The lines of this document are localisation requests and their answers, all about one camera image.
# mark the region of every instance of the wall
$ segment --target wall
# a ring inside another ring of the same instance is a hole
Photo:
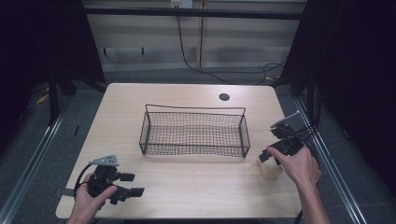
[[[170,0],[85,0],[86,6],[170,7]],[[305,1],[194,0],[193,8],[302,12]],[[88,15],[105,71],[186,67],[175,17]],[[286,60],[298,21],[181,18],[192,66],[262,66]]]

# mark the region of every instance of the handheld controller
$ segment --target handheld controller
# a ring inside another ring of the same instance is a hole
[[[113,186],[113,181],[118,179],[120,181],[134,181],[134,175],[117,172],[117,168],[114,166],[99,165],[88,181],[88,193],[92,197],[96,197],[108,187]],[[117,204],[118,201],[125,202],[125,200],[130,197],[141,197],[144,190],[145,189],[141,188],[126,189],[117,186],[117,191],[109,198],[110,203]]]
[[[90,180],[87,182],[88,184],[88,193],[92,197],[97,197],[100,195],[105,189],[110,186],[113,186],[113,181],[134,181],[134,174],[122,174],[117,172],[116,166],[119,166],[119,162],[115,155],[99,158],[93,161],[90,161],[89,164],[84,168],[78,177],[78,181],[75,185],[74,192],[76,193],[77,189],[81,185],[79,180],[81,179],[83,173],[91,166],[97,165],[95,172],[91,175]],[[143,188],[132,188],[126,189],[120,186],[117,186],[117,191],[109,198],[111,204],[117,204],[118,201],[125,202],[127,198],[130,197],[141,197],[143,195]]]
[[[303,146],[304,143],[294,136],[294,126],[302,126],[303,124],[300,122],[301,115],[300,112],[296,113],[281,119],[277,123],[271,126],[271,132],[280,139],[278,142],[273,143],[269,147],[276,148],[279,152],[281,152],[285,156],[292,156],[296,154]],[[268,153],[267,149],[262,151],[262,154],[259,156],[261,163],[267,161],[271,158],[272,155]]]

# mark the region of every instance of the outlet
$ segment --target outlet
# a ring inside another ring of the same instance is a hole
[[[192,0],[181,0],[182,8],[192,8]]]
[[[181,8],[181,0],[171,0],[171,8]]]
[[[171,8],[192,8],[192,0],[171,0]]]

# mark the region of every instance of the black curtain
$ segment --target black curtain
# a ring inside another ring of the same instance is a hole
[[[299,72],[291,90],[300,94],[312,76],[396,196],[396,2],[308,1],[305,13],[315,16],[301,21],[282,77]]]
[[[54,75],[105,82],[87,16],[52,7],[82,7],[80,0],[0,1],[0,137],[12,134],[32,87]]]

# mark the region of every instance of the controller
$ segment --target controller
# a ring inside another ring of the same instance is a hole
[[[285,156],[292,156],[295,155],[304,144],[300,141],[300,139],[296,137],[287,137],[284,139],[279,140],[276,143],[273,143],[269,147],[276,148],[279,152],[281,152]],[[260,161],[263,163],[270,159],[272,155],[267,151],[267,149],[262,151],[262,154],[259,156]],[[276,164],[280,165],[279,160],[275,159]]]
[[[100,195],[105,189],[113,186],[113,181],[134,181],[134,174],[122,174],[117,172],[114,166],[98,165],[93,175],[88,181],[88,193],[92,197]],[[109,198],[111,204],[117,204],[118,201],[125,202],[130,197],[141,197],[145,189],[126,189],[117,186],[117,191]]]
[[[299,111],[284,119],[279,120],[270,127],[271,133],[273,133],[274,136],[279,139],[279,141],[273,143],[269,147],[276,148],[285,156],[292,156],[296,154],[304,146],[304,143],[295,136],[295,130],[301,130],[303,127],[304,123],[302,122]],[[263,163],[271,157],[272,155],[268,153],[267,149],[265,149],[262,151],[259,159]]]

